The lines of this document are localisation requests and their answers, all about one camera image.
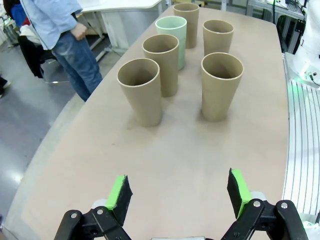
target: bolt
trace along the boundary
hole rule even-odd
[[[261,203],[259,201],[254,201],[253,206],[255,206],[256,208],[261,206]]]
[[[288,208],[288,204],[286,204],[285,202],[281,203],[281,207],[283,209],[287,209]]]

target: mint green cup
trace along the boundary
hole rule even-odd
[[[181,16],[165,16],[155,22],[158,34],[169,34],[179,39],[178,69],[185,66],[187,20]]]

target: blue cloth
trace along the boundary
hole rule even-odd
[[[74,90],[86,101],[102,81],[99,65],[87,40],[77,41],[71,32],[66,32],[52,53],[68,73]]]
[[[20,0],[42,46],[51,50],[61,33],[73,29],[77,21],[71,15],[82,11],[77,0]]]
[[[11,15],[18,27],[22,26],[27,17],[21,4],[16,4],[11,8]]]

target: white cloth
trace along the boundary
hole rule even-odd
[[[41,42],[40,42],[40,39],[39,37],[36,35],[36,32],[34,30],[34,28],[30,25],[23,25],[21,28],[20,28],[20,36],[26,36],[26,38],[33,42],[34,44],[38,44],[40,45]]]

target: brown cup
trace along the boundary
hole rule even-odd
[[[117,80],[143,127],[158,125],[162,119],[160,67],[152,59],[137,58],[124,64]]]
[[[234,27],[221,20],[209,20],[203,24],[204,55],[229,53]]]
[[[194,3],[179,3],[173,6],[175,16],[186,19],[186,49],[197,45],[199,6]]]
[[[210,53],[201,61],[202,114],[209,122],[226,118],[244,66],[239,59],[224,52]]]
[[[175,36],[160,34],[149,37],[142,44],[144,56],[160,66],[162,97],[172,97],[178,90],[179,40]]]

